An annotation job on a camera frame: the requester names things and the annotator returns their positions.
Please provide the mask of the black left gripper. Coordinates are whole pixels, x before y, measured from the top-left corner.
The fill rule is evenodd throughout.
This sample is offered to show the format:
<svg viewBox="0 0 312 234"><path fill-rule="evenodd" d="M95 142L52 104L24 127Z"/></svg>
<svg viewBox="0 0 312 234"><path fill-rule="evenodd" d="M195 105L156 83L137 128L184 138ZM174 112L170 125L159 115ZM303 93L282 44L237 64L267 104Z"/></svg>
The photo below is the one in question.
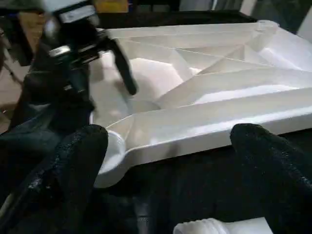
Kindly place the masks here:
<svg viewBox="0 0 312 234"><path fill-rule="evenodd" d="M98 29L99 19L78 19L63 22L49 19L45 25L48 55L60 69L65 85L74 95L89 97L89 63L99 59L101 52L112 51L115 65L130 95L137 93L137 84L127 58L107 31Z"/></svg>

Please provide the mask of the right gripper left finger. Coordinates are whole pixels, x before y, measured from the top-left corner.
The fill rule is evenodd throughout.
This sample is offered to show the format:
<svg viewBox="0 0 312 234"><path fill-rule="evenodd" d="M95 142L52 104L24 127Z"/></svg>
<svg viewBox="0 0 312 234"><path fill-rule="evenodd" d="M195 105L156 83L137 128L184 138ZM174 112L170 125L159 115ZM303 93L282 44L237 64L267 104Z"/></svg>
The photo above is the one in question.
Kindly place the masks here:
<svg viewBox="0 0 312 234"><path fill-rule="evenodd" d="M1 233L75 234L107 148L98 125L62 138L21 127L1 135Z"/></svg>

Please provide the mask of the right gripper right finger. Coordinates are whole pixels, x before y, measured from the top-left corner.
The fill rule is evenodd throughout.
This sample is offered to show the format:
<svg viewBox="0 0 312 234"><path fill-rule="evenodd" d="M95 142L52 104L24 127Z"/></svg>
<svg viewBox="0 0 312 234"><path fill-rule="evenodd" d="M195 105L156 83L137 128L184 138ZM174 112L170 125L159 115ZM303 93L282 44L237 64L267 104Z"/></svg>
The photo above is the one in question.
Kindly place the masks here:
<svg viewBox="0 0 312 234"><path fill-rule="evenodd" d="M256 124L236 124L230 140L272 232L310 234L312 156Z"/></svg>

